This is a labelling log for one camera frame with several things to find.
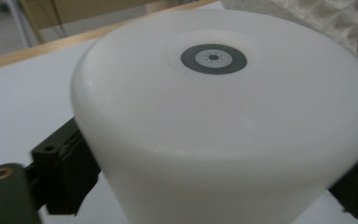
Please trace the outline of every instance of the black clamp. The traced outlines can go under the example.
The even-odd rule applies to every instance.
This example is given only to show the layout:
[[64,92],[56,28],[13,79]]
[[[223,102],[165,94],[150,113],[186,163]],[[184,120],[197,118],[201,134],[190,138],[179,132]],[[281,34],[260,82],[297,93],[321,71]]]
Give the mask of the black clamp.
[[0,224],[40,223],[44,204],[51,215],[76,214],[101,172],[73,119],[31,154],[26,168],[0,165]]

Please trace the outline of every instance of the white cylindrical container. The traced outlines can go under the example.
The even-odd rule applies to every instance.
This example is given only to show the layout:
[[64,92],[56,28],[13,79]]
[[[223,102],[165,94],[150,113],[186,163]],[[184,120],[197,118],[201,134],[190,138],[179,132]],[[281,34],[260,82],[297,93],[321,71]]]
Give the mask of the white cylindrical container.
[[288,224],[358,161],[358,61],[269,16],[132,22],[87,51],[72,94],[131,224]]

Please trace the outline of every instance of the wooden table edge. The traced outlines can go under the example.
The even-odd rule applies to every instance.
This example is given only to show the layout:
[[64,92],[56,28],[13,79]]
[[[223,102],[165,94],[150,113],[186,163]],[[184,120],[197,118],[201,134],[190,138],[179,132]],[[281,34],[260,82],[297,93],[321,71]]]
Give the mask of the wooden table edge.
[[191,8],[195,8],[195,7],[202,7],[204,5],[213,3],[215,1],[216,0],[200,0],[200,1],[192,2],[192,3],[188,3],[185,5],[181,5],[178,7],[171,7],[171,8],[168,8],[168,9],[165,9],[165,10],[153,13],[153,14],[141,16],[141,17],[138,17],[138,18],[135,18],[132,20],[114,23],[112,25],[108,25],[108,26],[98,28],[98,29],[95,29],[92,31],[88,31],[88,32],[85,32],[85,33],[82,33],[79,35],[72,35],[72,36],[69,36],[69,37],[66,37],[63,39],[49,42],[47,44],[38,45],[33,48],[9,53],[9,54],[0,56],[0,67],[9,65],[12,63],[21,62],[21,61],[24,61],[24,60],[27,60],[27,59],[30,59],[30,58],[33,58],[36,56],[40,56],[43,54],[47,54],[47,53],[50,53],[50,52],[58,50],[58,49],[69,48],[73,45],[77,45],[77,44],[86,42],[88,40],[101,37],[111,31],[113,31],[114,29],[117,29],[119,26],[121,26],[127,22],[138,20],[138,19],[144,18],[146,16],[156,15],[156,14],[160,14],[160,13],[167,13],[167,12],[172,12],[172,11],[178,11],[178,10],[186,10],[186,9],[191,9]]

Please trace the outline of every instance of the black ring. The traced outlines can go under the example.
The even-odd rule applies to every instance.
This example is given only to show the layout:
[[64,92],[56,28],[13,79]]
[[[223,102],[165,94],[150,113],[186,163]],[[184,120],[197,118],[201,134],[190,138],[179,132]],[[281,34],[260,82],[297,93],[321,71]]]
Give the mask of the black ring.
[[[206,49],[220,49],[232,57],[232,62],[227,66],[219,68],[206,67],[198,63],[196,61],[196,55]],[[181,61],[186,67],[196,72],[210,75],[224,75],[234,73],[240,71],[248,63],[245,55],[242,52],[232,47],[220,44],[203,44],[191,47],[183,52]]]

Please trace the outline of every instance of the floor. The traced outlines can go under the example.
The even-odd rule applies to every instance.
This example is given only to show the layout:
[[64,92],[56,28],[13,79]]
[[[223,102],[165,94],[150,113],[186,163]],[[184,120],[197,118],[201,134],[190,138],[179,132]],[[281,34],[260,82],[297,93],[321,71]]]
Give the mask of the floor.
[[[53,27],[42,30],[42,35],[47,41],[56,40],[66,35],[75,35],[88,30],[96,29],[118,21],[124,21],[134,17],[144,15],[145,7],[135,7],[123,11],[106,14],[103,16],[77,21],[65,24],[63,27]],[[32,45],[37,45],[37,41],[33,35],[29,25],[27,25],[27,34],[31,39]],[[20,33],[10,14],[10,10],[5,0],[0,0],[0,55],[25,49],[21,41]]]

